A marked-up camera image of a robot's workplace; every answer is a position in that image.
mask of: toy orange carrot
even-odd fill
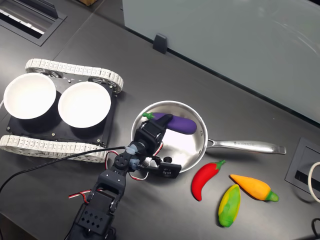
[[[278,202],[279,197],[268,184],[258,179],[247,176],[239,176],[231,174],[230,177],[240,185],[252,197],[262,201]]]

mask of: pan handle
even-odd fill
[[[234,140],[234,141],[217,141],[208,139],[212,145],[207,149],[221,147],[228,149],[238,149],[255,153],[263,154],[286,154],[286,148],[284,146],[278,146],[272,143],[263,141],[246,141],[246,140]]]

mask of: white bowl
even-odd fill
[[[6,87],[3,103],[17,119],[34,119],[46,113],[56,99],[53,81],[41,73],[18,76]]]
[[[89,128],[107,116],[110,106],[110,95],[103,86],[84,81],[64,91],[59,100],[58,111],[68,125]]]

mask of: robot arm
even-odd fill
[[[159,157],[153,156],[172,118],[173,115],[166,114],[158,120],[151,119],[141,124],[126,151],[114,159],[110,169],[99,175],[87,198],[88,203],[81,205],[66,240],[116,239],[116,230],[111,224],[113,213],[125,192],[128,172],[143,170],[165,178],[178,176],[181,165],[162,162]],[[158,167],[142,165],[146,157],[152,157]]]

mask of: pepper stem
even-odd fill
[[[226,160],[215,162],[215,164],[216,164],[216,168],[215,169],[219,169],[220,170],[221,166],[223,164],[225,164],[225,163],[226,163]]]

